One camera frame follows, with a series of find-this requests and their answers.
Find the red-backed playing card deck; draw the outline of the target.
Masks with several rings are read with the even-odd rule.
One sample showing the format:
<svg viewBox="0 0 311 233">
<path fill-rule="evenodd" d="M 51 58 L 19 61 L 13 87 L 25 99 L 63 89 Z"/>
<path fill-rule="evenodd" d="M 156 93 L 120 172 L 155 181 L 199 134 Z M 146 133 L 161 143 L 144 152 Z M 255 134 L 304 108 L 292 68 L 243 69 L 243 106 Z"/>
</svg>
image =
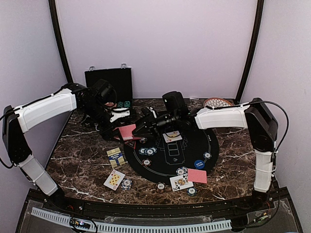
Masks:
<svg viewBox="0 0 311 233">
<path fill-rule="evenodd" d="M 121 136 L 122 136 L 122 139 L 124 141 L 134 139 L 132 131 L 136 129 L 136 125 L 135 124 L 121 126 L 121 127 L 118 127 L 118 129 L 119 129 L 119 131 L 121 133 Z"/>
</svg>

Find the blue small blind button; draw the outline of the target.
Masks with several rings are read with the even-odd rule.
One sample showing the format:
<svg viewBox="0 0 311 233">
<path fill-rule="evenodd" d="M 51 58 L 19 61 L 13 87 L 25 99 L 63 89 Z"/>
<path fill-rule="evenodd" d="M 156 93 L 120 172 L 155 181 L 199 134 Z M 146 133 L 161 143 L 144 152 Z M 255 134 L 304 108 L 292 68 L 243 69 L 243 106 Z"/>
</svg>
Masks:
<svg viewBox="0 0 311 233">
<path fill-rule="evenodd" d="M 196 160 L 194 162 L 194 167 L 196 169 L 203 169 L 205 167 L 205 162 L 203 160 Z"/>
</svg>

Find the red-backed card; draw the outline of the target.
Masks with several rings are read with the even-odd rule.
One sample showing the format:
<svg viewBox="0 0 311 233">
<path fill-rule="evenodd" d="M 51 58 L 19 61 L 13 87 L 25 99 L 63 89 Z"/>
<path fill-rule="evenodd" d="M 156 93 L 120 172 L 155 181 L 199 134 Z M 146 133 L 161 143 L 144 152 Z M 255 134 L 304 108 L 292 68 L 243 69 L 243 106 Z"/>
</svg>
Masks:
<svg viewBox="0 0 311 233">
<path fill-rule="evenodd" d="M 195 183 L 207 183 L 207 172 L 205 170 L 188 168 L 188 181 Z"/>
</svg>

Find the red chip stack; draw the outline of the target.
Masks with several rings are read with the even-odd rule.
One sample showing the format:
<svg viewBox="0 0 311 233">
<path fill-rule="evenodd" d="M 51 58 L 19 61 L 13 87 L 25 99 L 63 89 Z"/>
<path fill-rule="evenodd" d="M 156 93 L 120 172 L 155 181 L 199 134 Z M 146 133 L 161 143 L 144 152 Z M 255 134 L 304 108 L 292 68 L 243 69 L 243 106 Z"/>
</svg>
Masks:
<svg viewBox="0 0 311 233">
<path fill-rule="evenodd" d="M 165 187 L 166 187 L 165 183 L 159 182 L 159 183 L 156 184 L 155 190 L 156 190 L 157 193 L 164 193 L 165 192 Z"/>
</svg>

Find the blue-green chip stack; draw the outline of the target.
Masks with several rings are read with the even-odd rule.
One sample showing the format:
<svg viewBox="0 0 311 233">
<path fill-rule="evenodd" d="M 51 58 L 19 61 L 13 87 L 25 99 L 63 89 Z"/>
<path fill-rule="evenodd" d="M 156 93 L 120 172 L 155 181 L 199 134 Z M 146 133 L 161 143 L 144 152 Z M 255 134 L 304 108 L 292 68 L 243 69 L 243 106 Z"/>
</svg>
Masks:
<svg viewBox="0 0 311 233">
<path fill-rule="evenodd" d="M 190 187 L 190 188 L 188 188 L 187 189 L 187 194 L 189 195 L 189 196 L 196 196 L 196 194 L 197 194 L 197 189 L 195 188 L 195 187 Z"/>
</svg>

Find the blue chip stack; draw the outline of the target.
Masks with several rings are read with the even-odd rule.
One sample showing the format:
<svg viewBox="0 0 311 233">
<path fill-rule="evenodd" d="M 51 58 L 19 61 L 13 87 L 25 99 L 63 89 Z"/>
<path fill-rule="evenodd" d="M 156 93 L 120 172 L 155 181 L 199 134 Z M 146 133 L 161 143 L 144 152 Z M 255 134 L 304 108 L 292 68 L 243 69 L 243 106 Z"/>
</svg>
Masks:
<svg viewBox="0 0 311 233">
<path fill-rule="evenodd" d="M 132 188 L 132 180 L 131 179 L 124 179 L 122 182 L 121 182 L 121 188 L 122 190 L 130 190 Z"/>
</svg>

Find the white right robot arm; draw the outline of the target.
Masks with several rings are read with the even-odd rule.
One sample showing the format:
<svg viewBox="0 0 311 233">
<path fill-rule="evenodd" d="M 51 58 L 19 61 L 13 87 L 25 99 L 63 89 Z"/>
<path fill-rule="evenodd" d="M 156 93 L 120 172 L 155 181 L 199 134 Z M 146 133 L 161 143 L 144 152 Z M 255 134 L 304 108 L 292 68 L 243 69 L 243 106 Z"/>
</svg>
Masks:
<svg viewBox="0 0 311 233">
<path fill-rule="evenodd" d="M 159 116 L 151 108 L 143 108 L 144 116 L 136 121 L 132 134 L 137 137 L 152 137 L 160 129 L 177 124 L 184 128 L 195 126 L 200 130 L 209 128 L 248 129 L 251 144 L 256 154 L 254 190 L 257 193 L 248 199 L 248 207 L 259 210 L 267 202 L 273 167 L 280 144 L 277 140 L 278 122 L 267 105 L 269 101 L 254 98 L 251 102 L 232 106 L 204 107 L 189 110 L 181 92 L 171 91 L 163 95 L 167 114 Z"/>
</svg>

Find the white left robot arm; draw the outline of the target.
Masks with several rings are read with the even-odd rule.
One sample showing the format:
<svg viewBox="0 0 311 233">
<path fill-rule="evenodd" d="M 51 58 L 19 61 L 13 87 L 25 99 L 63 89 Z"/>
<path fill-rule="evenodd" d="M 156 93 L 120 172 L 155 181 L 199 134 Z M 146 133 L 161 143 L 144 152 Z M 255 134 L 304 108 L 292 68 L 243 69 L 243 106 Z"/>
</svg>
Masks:
<svg viewBox="0 0 311 233">
<path fill-rule="evenodd" d="M 57 211 L 69 207 L 68 200 L 60 194 L 60 187 L 33 156 L 24 134 L 36 125 L 66 112 L 81 109 L 98 124 L 101 135 L 113 137 L 114 125 L 106 103 L 116 97 L 115 88 L 105 80 L 97 81 L 92 87 L 68 83 L 46 97 L 15 108 L 5 107 L 2 139 L 12 165 L 22 172 L 47 196 Z"/>
</svg>

